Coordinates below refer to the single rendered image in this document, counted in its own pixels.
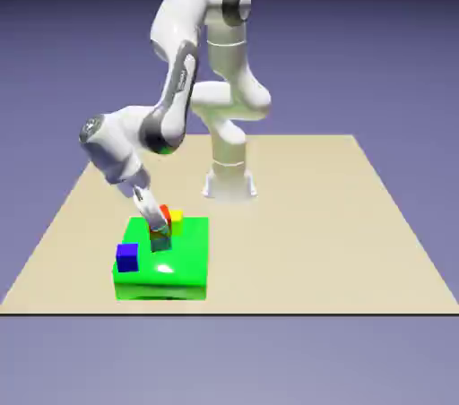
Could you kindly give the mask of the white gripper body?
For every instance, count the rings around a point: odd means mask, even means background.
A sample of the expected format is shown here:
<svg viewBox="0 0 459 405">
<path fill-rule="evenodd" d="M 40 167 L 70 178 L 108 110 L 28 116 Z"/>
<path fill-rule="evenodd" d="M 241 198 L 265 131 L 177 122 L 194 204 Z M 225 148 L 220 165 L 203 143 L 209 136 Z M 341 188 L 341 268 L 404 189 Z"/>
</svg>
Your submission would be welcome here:
<svg viewBox="0 0 459 405">
<path fill-rule="evenodd" d="M 149 188 L 133 187 L 134 204 L 151 230 L 168 230 L 169 224 Z"/>
</svg>

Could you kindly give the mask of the small red cube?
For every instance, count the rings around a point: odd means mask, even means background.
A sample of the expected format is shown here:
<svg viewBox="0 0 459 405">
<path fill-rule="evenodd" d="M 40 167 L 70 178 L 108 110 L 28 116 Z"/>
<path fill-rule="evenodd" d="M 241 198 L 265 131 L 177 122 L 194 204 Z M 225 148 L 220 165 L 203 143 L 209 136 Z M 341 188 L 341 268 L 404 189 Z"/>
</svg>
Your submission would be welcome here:
<svg viewBox="0 0 459 405">
<path fill-rule="evenodd" d="M 171 231 L 169 208 L 165 204 L 160 205 L 157 210 L 153 211 L 148 223 L 152 232 L 169 236 Z"/>
</svg>

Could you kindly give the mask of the small yellow cube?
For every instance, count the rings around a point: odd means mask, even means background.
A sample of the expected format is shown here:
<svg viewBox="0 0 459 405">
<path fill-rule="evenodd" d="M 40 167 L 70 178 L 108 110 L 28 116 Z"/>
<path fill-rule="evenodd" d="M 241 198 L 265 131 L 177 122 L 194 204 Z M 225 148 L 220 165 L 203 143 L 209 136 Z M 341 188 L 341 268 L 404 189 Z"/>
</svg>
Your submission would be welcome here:
<svg viewBox="0 0 459 405">
<path fill-rule="evenodd" d="M 184 216 L 181 210 L 171 210 L 170 216 L 170 231 L 172 236 L 179 236 L 182 234 L 184 225 Z"/>
</svg>

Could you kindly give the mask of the small blue cube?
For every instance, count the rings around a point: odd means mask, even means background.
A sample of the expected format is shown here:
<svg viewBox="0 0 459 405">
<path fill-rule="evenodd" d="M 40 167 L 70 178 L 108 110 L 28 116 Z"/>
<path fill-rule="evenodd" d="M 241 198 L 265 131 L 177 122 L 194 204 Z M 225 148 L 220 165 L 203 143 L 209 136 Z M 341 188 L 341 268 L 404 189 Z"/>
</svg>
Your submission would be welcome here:
<svg viewBox="0 0 459 405">
<path fill-rule="evenodd" d="M 116 264 L 118 272 L 137 272 L 138 264 L 138 244 L 122 243 L 117 245 Z"/>
</svg>

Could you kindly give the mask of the large green box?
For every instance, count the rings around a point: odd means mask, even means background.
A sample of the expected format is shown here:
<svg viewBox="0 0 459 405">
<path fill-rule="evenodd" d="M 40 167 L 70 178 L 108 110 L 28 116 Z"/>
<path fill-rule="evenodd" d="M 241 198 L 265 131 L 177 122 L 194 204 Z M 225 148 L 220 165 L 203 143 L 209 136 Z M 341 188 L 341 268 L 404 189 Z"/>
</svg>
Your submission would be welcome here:
<svg viewBox="0 0 459 405">
<path fill-rule="evenodd" d="M 207 291 L 209 220 L 184 217 L 182 234 L 171 237 L 171 248 L 153 252 L 148 225 L 142 217 L 127 223 L 122 243 L 138 244 L 137 272 L 118 272 L 112 267 L 118 300 L 204 300 Z"/>
</svg>

